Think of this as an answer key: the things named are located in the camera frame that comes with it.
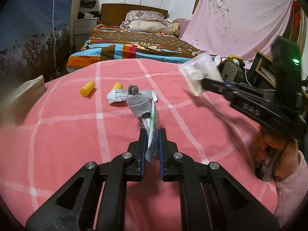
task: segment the pink tablecloth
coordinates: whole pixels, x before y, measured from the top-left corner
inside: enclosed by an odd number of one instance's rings
[[[96,82],[89,98],[79,90]],[[219,162],[270,211],[275,184],[258,180],[247,149],[256,128],[221,96],[204,93],[197,107],[176,66],[146,59],[98,62],[46,84],[47,92],[24,123],[0,133],[0,194],[16,218],[27,218],[88,161],[104,163],[127,151],[139,136],[128,107],[106,99],[114,83],[154,89],[161,127],[180,152],[197,162]],[[146,166],[142,183],[127,189],[127,230],[181,230],[177,183],[159,180],[158,162]]]

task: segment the striped blanket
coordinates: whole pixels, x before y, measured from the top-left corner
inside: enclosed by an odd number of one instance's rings
[[[95,81],[95,90],[79,90]],[[220,95],[205,92],[196,105],[175,64],[148,59],[103,61],[46,84],[47,92],[22,125],[0,131],[0,195],[25,224],[27,218],[89,161],[106,163],[139,138],[128,107],[110,105],[116,82],[156,91],[160,127],[180,152],[197,162],[217,161],[271,212],[275,183],[258,180],[247,149],[257,129]],[[178,183],[162,182],[159,162],[147,163],[141,183],[128,183],[127,231],[180,231]]]
[[[172,35],[129,32],[100,24],[81,50],[70,56],[67,66],[80,68],[98,61],[131,58],[185,63],[200,53],[201,50]]]

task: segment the pink sleeve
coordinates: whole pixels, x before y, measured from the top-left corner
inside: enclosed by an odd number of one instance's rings
[[[308,191],[308,167],[304,155],[300,152],[300,164],[292,175],[276,182],[278,205],[274,215],[282,227],[298,208]]]

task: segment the human hand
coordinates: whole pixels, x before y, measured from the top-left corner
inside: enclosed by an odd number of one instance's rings
[[[300,162],[297,140],[260,127],[257,141],[258,145],[254,151],[254,159],[256,161],[261,161],[267,158],[267,146],[282,151],[288,141],[287,147],[281,155],[280,163],[274,174],[277,181],[282,181],[293,174]]]

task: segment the yellow bottle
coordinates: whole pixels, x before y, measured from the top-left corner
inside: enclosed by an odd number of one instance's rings
[[[88,82],[80,90],[81,95],[87,97],[91,93],[94,87],[95,87],[95,82]]]
[[[112,89],[123,89],[123,85],[117,82]]]

